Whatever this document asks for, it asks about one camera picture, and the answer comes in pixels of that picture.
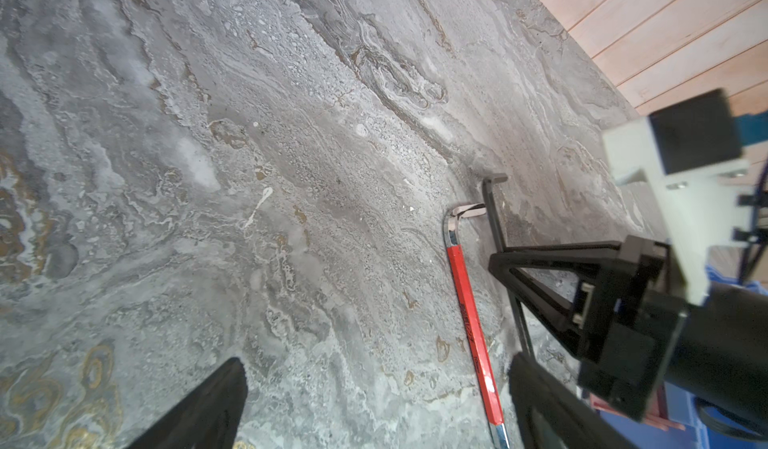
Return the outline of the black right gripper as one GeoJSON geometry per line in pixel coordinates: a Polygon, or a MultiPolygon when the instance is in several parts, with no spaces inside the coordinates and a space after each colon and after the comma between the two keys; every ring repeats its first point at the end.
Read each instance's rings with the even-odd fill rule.
{"type": "Polygon", "coordinates": [[[567,352],[577,351],[580,384],[616,411],[643,419],[669,381],[766,430],[766,296],[713,284],[703,304],[690,304],[668,291],[674,267],[667,245],[634,236],[507,247],[488,263],[511,299],[567,352]],[[568,272],[592,285],[581,328],[573,302],[527,269],[568,272]]]}

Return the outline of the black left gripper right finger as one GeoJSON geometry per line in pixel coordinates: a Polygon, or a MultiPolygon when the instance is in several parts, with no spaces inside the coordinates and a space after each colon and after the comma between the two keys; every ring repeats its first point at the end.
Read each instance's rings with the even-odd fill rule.
{"type": "Polygon", "coordinates": [[[509,390],[526,448],[632,448],[634,445],[541,367],[517,353],[509,390]]]}

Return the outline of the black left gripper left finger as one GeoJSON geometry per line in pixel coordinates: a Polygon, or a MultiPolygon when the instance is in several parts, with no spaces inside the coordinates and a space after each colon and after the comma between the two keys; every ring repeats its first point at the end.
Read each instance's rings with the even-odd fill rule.
{"type": "Polygon", "coordinates": [[[248,395],[241,360],[226,360],[131,448],[232,448],[248,395]]]}

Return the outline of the red handled hex key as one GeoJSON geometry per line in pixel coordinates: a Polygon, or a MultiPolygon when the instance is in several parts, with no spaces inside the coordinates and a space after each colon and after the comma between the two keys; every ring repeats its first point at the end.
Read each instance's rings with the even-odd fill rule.
{"type": "Polygon", "coordinates": [[[449,210],[443,220],[443,238],[493,446],[510,448],[501,399],[459,241],[461,220],[485,214],[486,207],[482,203],[460,205],[449,210]]]}

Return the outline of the white blue plastic toolbox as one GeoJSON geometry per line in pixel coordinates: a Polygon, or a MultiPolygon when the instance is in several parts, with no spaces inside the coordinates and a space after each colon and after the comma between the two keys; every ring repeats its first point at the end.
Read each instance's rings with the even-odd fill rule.
{"type": "Polygon", "coordinates": [[[633,422],[604,400],[587,397],[602,419],[639,447],[767,445],[767,290],[709,273],[710,296],[691,310],[645,418],[633,422]]]}

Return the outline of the black hex key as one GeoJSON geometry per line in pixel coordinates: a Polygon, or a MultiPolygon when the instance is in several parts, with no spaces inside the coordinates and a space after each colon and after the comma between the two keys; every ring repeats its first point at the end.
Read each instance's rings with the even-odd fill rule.
{"type": "MultiPolygon", "coordinates": [[[[503,173],[495,173],[486,176],[482,180],[481,192],[483,201],[486,206],[486,212],[489,219],[491,233],[494,240],[494,245],[497,252],[503,252],[505,244],[505,234],[502,229],[501,218],[494,197],[494,187],[496,184],[501,184],[508,180],[508,176],[503,173]]],[[[506,284],[504,287],[507,289],[510,305],[516,326],[516,333],[521,345],[521,351],[528,355],[535,357],[528,326],[525,319],[524,310],[521,302],[516,295],[509,289],[506,284]]]]}

